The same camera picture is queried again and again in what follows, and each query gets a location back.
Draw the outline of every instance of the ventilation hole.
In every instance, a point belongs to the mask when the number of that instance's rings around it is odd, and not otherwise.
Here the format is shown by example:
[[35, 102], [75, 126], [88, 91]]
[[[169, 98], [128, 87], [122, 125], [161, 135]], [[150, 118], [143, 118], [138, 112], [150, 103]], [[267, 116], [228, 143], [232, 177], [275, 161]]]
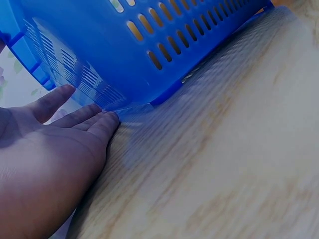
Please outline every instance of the ventilation hole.
[[188, 3], [186, 2], [186, 0], [181, 0], [181, 2], [183, 3], [186, 10], [189, 10], [189, 6], [188, 6]]
[[168, 53], [168, 51], [166, 50], [166, 48], [164, 47], [163, 44], [159, 43], [159, 49], [161, 50], [161, 52], [163, 53], [164, 57], [166, 58], [166, 60], [168, 62], [172, 61], [172, 58], [170, 56], [170, 54]]
[[201, 19], [203, 20], [203, 22], [205, 23], [205, 26], [207, 27], [208, 30], [211, 30], [211, 27], [207, 21], [207, 19], [205, 18], [205, 16], [202, 14], [201, 16]]
[[167, 7], [163, 4], [163, 3], [159, 3], [160, 8], [163, 10], [163, 12], [165, 13], [165, 15], [167, 16], [167, 18], [172, 21], [173, 17], [171, 16], [170, 12], [168, 11]]
[[231, 0], [231, 3], [233, 4], [235, 10], [237, 11], [237, 10], [238, 10], [238, 7], [237, 7], [236, 3], [234, 2], [234, 0]]
[[243, 5], [241, 4], [240, 0], [237, 0], [238, 4], [240, 7], [242, 7]]
[[220, 8], [223, 10], [225, 16], [228, 17], [228, 12], [227, 12], [226, 9], [224, 8], [224, 5], [220, 3], [219, 6], [220, 6]]
[[211, 13], [211, 11], [208, 11], [208, 15], [209, 17], [211, 18], [211, 20], [213, 21], [214, 25], [217, 26], [217, 21], [216, 19], [214, 18], [213, 14]]
[[115, 10], [119, 13], [124, 12], [123, 6], [120, 4], [119, 0], [109, 0], [110, 3], [113, 5]]
[[196, 19], [194, 19], [194, 23], [195, 23], [199, 33], [203, 36], [205, 34], [205, 32], [203, 31], [203, 28], [201, 28], [199, 22]]
[[224, 19], [223, 19], [223, 17], [221, 16], [221, 14], [220, 14], [219, 10], [217, 9], [217, 7], [214, 7], [214, 10], [215, 10], [217, 16], [219, 17], [219, 19], [220, 19], [221, 21], [223, 21]]
[[138, 30], [138, 28], [135, 26], [135, 24], [132, 21], [128, 21], [127, 26], [129, 27], [129, 29], [131, 30], [131, 32], [134, 34], [135, 38], [138, 41], [143, 40], [142, 34], [140, 33], [140, 31]]
[[172, 4], [172, 6], [174, 7], [176, 13], [178, 15], [181, 15], [181, 11], [180, 11], [179, 7], [177, 6], [177, 3], [175, 2], [175, 0], [169, 0], [169, 3]]
[[174, 41], [174, 39], [171, 36], [169, 36], [168, 41], [170, 42], [171, 46], [174, 48], [175, 52], [179, 55], [181, 51], [178, 45], [176, 44], [176, 42]]
[[181, 30], [177, 30], [177, 34], [180, 37], [181, 41], [184, 43], [184, 45], [189, 48], [189, 43], [186, 39], [186, 37], [184, 36], [184, 34], [181, 32]]
[[126, 0], [127, 3], [130, 5], [130, 6], [134, 6], [135, 5], [135, 1], [134, 0]]
[[226, 4], [226, 6], [228, 7], [228, 9], [230, 10], [230, 13], [233, 14], [234, 11], [233, 11], [233, 9], [231, 8], [231, 6], [229, 5], [228, 0], [225, 0], [225, 4]]
[[144, 25], [144, 27], [146, 28], [146, 30], [150, 33], [153, 34], [154, 30], [151, 27], [149, 21], [146, 19], [146, 17], [142, 14], [139, 15], [139, 20], [141, 21], [141, 23]]
[[160, 16], [157, 14], [157, 12], [153, 8], [150, 8], [150, 14], [152, 15], [152, 17], [154, 18], [154, 20], [160, 27], [164, 26]]
[[158, 68], [159, 70], [163, 69], [163, 66], [161, 65], [158, 58], [155, 56], [154, 52], [148, 51], [148, 55], [149, 55], [150, 59], [153, 61], [156, 68]]
[[186, 24], [186, 29], [187, 29], [189, 35], [191, 36], [191, 38], [193, 38], [194, 41], [197, 41], [197, 37], [196, 37], [195, 33], [193, 32], [193, 30], [191, 29], [190, 25]]

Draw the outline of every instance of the basket slot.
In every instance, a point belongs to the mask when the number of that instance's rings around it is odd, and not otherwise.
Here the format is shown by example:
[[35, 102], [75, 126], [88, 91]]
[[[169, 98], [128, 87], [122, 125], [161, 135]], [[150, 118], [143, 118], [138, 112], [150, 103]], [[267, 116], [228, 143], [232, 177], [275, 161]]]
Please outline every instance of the basket slot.
[[144, 15], [139, 14], [139, 20], [150, 34], [154, 33], [152, 26], [150, 25], [149, 21], [146, 19]]
[[135, 38], [138, 41], [142, 41], [143, 40], [143, 36], [142, 36], [141, 32], [138, 30], [138, 28], [136, 27], [136, 25], [134, 24], [134, 22], [128, 21], [127, 22], [127, 26], [130, 29], [131, 33], [133, 33], [133, 35], [135, 36]]
[[181, 50], [179, 48], [179, 46], [177, 45], [177, 43], [175, 42], [174, 38], [172, 36], [167, 37], [169, 43], [171, 44], [171, 46], [173, 47], [174, 51], [177, 53], [177, 55], [181, 54]]
[[200, 18], [201, 18], [202, 21], [205, 23], [205, 26], [206, 26], [207, 30], [210, 31], [210, 30], [211, 30], [211, 26], [209, 25], [209, 23], [208, 23], [206, 17], [202, 14], [202, 15], [200, 16]]
[[223, 10], [225, 16], [228, 17], [229, 15], [228, 15], [228, 12], [226, 11], [224, 5], [220, 3], [219, 6], [220, 6], [220, 8]]
[[235, 3], [235, 0], [231, 0], [231, 3], [233, 4], [235, 10], [237, 11], [237, 10], [238, 10], [238, 7], [237, 7], [237, 4]]
[[188, 3], [186, 2], [186, 0], [181, 0], [181, 2], [182, 2], [182, 4], [183, 4], [184, 8], [188, 11], [188, 10], [189, 10], [189, 5], [188, 5]]
[[215, 13], [217, 14], [217, 16], [219, 17], [219, 20], [223, 21], [224, 18], [222, 17], [222, 15], [220, 14], [220, 12], [216, 6], [214, 7], [214, 10], [215, 10]]
[[211, 11], [208, 10], [207, 13], [208, 13], [210, 19], [213, 21], [213, 24], [214, 24], [215, 26], [217, 26], [218, 23], [217, 23], [216, 19], [214, 18], [214, 15], [211, 13]]
[[225, 4], [226, 4], [227, 8], [229, 9], [230, 13], [233, 14], [234, 13], [233, 8], [230, 6], [228, 0], [225, 0]]
[[151, 14], [151, 16], [153, 17], [153, 19], [155, 20], [155, 22], [160, 26], [163, 27], [164, 24], [160, 18], [160, 16], [158, 15], [158, 13], [153, 9], [150, 8], [149, 13]]
[[203, 28], [200, 26], [199, 22], [196, 19], [194, 19], [194, 23], [195, 23], [195, 26], [197, 27], [200, 35], [203, 36], [205, 34], [205, 32], [204, 32]]
[[191, 0], [191, 3], [192, 3], [194, 6], [197, 6], [196, 0]]
[[194, 41], [197, 41], [197, 37], [195, 35], [195, 33], [193, 32], [193, 30], [191, 29], [190, 25], [186, 24], [185, 25], [189, 35], [191, 36], [191, 38], [194, 40]]
[[177, 35], [180, 37], [180, 39], [183, 42], [183, 44], [185, 45], [185, 47], [189, 48], [189, 43], [188, 43], [186, 37], [184, 36], [183, 32], [181, 30], [177, 30]]
[[148, 51], [148, 55], [150, 59], [152, 60], [152, 62], [154, 63], [154, 65], [156, 66], [156, 68], [158, 68], [159, 70], [163, 69], [163, 66], [161, 65], [160, 61], [158, 60], [154, 52]]
[[166, 60], [168, 62], [172, 61], [172, 57], [170, 56], [169, 52], [167, 51], [167, 49], [165, 48], [165, 46], [162, 43], [158, 44], [158, 47], [160, 49], [160, 51], [163, 53], [164, 57], [166, 58]]
[[179, 9], [175, 0], [169, 0], [169, 3], [173, 6], [174, 10], [176, 11], [177, 15], [181, 15], [181, 10]]
[[165, 16], [168, 18], [168, 20], [172, 21], [173, 17], [170, 14], [169, 10], [167, 9], [167, 7], [165, 6], [164, 3], [160, 2], [159, 3], [160, 8], [162, 9], [162, 11], [164, 12]]
[[126, 2], [127, 2], [128, 5], [130, 5], [130, 6], [134, 6], [134, 5], [135, 5], [135, 1], [134, 1], [134, 0], [126, 0]]
[[240, 0], [237, 0], [237, 3], [240, 7], [243, 7], [242, 3], [240, 2]]

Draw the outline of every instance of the table surface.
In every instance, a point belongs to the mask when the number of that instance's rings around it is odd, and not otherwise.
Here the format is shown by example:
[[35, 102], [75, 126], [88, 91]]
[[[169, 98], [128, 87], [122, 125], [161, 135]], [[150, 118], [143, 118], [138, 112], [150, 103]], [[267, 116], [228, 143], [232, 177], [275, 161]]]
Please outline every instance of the table surface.
[[319, 0], [284, 4], [121, 112], [68, 238], [319, 238]]

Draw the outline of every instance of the light wood surface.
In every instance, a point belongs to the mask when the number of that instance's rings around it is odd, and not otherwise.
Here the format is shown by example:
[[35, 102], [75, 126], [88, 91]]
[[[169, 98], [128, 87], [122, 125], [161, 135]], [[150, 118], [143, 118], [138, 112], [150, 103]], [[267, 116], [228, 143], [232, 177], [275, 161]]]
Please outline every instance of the light wood surface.
[[319, 0], [287, 2], [153, 110], [121, 112], [71, 239], [318, 239]]

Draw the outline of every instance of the plastic basket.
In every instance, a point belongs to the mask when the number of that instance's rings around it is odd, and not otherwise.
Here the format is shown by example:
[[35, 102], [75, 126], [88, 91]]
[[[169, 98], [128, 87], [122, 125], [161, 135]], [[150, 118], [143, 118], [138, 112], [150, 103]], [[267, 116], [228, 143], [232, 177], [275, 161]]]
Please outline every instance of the plastic basket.
[[160, 103], [269, 0], [1, 0], [0, 37], [46, 89], [80, 104]]

